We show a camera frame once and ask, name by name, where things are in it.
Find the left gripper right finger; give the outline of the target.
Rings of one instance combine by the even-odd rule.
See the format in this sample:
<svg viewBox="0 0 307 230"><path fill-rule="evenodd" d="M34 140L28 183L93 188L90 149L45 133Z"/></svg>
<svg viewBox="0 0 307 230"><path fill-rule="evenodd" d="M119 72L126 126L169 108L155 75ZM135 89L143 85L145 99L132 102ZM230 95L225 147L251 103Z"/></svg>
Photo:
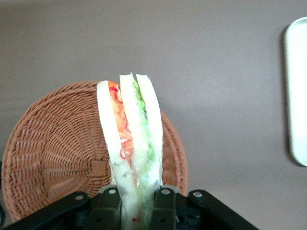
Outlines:
<svg viewBox="0 0 307 230"><path fill-rule="evenodd" d="M155 192L150 221L151 230L176 229L176 193L174 185L163 185Z"/></svg>

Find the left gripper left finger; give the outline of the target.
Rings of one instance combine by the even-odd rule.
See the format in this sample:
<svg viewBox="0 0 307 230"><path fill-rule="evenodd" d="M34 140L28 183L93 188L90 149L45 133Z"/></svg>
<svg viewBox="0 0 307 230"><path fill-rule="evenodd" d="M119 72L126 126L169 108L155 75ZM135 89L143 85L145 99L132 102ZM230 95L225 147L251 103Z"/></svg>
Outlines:
<svg viewBox="0 0 307 230"><path fill-rule="evenodd" d="M87 230L121 229L121 198L116 186L104 186L90 204Z"/></svg>

